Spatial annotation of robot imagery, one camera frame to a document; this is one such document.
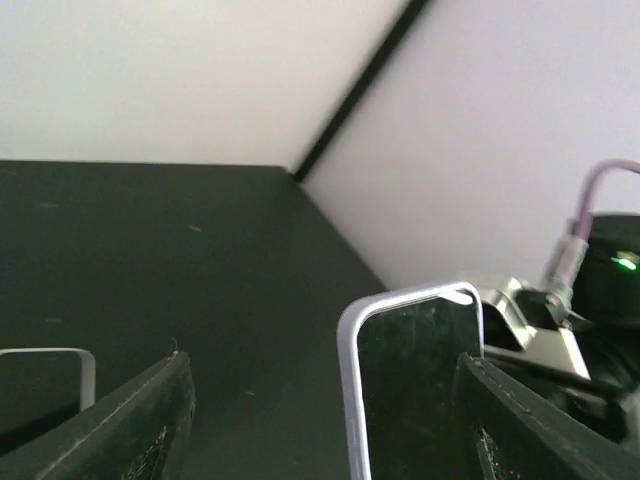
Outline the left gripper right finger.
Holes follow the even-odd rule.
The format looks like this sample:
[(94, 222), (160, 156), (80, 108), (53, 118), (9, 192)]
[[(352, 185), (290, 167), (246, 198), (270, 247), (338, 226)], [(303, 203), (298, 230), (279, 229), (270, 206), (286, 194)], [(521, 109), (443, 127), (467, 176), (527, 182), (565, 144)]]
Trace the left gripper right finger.
[(462, 354), (452, 400), (471, 479), (637, 479), (639, 457)]

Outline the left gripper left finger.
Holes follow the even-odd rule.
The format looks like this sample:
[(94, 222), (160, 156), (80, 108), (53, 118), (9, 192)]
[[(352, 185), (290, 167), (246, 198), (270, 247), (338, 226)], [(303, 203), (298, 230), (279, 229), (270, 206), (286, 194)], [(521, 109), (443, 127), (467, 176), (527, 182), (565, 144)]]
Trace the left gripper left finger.
[(183, 351), (1, 458), (3, 479), (179, 479), (196, 395)]

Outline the lavender phone case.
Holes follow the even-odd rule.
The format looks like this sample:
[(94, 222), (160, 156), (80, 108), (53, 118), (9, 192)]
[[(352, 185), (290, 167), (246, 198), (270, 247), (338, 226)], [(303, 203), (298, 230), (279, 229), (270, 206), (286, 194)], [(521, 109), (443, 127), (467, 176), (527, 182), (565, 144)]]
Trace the lavender phone case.
[(483, 314), (466, 281), (358, 299), (337, 352), (354, 479), (466, 479), (452, 406), (458, 358), (484, 354)]

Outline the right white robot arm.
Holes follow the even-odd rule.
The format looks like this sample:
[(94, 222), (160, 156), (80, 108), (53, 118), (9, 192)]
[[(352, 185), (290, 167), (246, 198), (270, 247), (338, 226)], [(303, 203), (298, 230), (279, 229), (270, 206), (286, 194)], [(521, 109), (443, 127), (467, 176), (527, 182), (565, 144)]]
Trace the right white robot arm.
[(573, 311), (600, 325), (639, 327), (639, 216), (597, 214), (573, 286)]

